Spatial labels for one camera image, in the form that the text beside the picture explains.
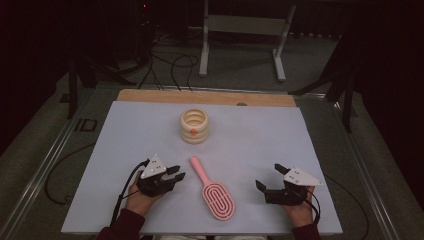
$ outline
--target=white table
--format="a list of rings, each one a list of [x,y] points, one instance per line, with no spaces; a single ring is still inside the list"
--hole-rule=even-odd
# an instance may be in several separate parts
[[[167,101],[163,92],[156,93],[152,94],[158,101]],[[209,101],[210,94],[204,93]],[[188,95],[196,102],[202,93],[180,95]],[[228,95],[214,96],[219,100]],[[249,104],[254,95],[247,96],[241,100]],[[256,97],[272,99],[275,96]],[[210,136],[200,145],[187,144],[179,136],[179,115],[194,107],[205,110],[210,119]],[[279,163],[288,168],[302,168],[325,182],[302,114],[296,107],[116,101],[62,232],[93,234],[107,226],[132,169],[155,154],[167,166],[180,165],[180,172],[186,172],[186,177],[147,215],[142,233],[149,235],[287,234],[291,232],[289,219],[279,206],[265,203],[255,180],[272,189],[282,188],[283,175],[274,170],[274,164]],[[235,213],[231,219],[220,221],[210,213],[201,195],[203,184],[189,163],[193,155],[200,158],[209,178],[224,184],[232,195]],[[317,187],[315,194],[322,210],[319,231],[341,233],[327,186]]]

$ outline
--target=sleeve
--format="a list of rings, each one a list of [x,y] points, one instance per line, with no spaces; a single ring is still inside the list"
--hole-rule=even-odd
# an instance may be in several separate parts
[[[121,209],[116,222],[103,228],[97,240],[139,240],[139,232],[144,224],[144,217],[128,209]]]
[[[293,228],[292,232],[296,240],[319,240],[318,228],[316,224],[309,224],[303,227]]]

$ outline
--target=metal frame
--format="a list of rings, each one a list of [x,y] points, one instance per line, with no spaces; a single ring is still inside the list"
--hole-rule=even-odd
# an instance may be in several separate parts
[[[57,162],[62,149],[64,148],[66,142],[69,139],[69,136],[77,124],[79,114],[84,109],[84,105],[89,101],[93,92],[94,90],[92,89],[83,90],[79,102],[80,107],[75,109],[73,118],[66,121],[58,137],[50,148],[50,151],[47,153],[34,176],[32,176],[31,180],[28,182],[21,197],[19,198],[18,203],[15,205],[15,208],[8,216],[5,224],[0,230],[0,239],[13,239],[13,236],[18,231],[27,213],[31,209],[32,204],[37,198],[38,193],[42,189],[43,183],[46,180],[48,173]]]
[[[286,19],[209,15],[209,0],[205,0],[205,11],[203,17],[203,47],[202,55],[200,57],[199,75],[201,77],[205,77],[208,71],[209,31],[253,33],[280,36],[278,48],[273,49],[272,55],[274,58],[278,81],[286,81],[286,75],[281,61],[281,52],[283,51],[284,43],[286,42],[295,10],[296,6],[291,6]]]

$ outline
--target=human hand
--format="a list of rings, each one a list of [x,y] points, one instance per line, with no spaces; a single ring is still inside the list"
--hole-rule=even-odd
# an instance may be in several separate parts
[[[163,195],[148,197],[142,194],[137,187],[137,180],[140,177],[140,174],[141,172],[138,171],[133,184],[131,184],[131,186],[128,188],[128,194],[130,195],[127,198],[125,208],[144,217],[153,204]]]
[[[312,193],[314,192],[315,187],[307,187],[308,193],[306,199],[309,202],[312,202]],[[312,207],[306,202],[302,202],[299,205],[286,206],[281,205],[281,207],[286,211],[289,216],[293,226],[295,228],[303,227],[314,222],[312,217]]]

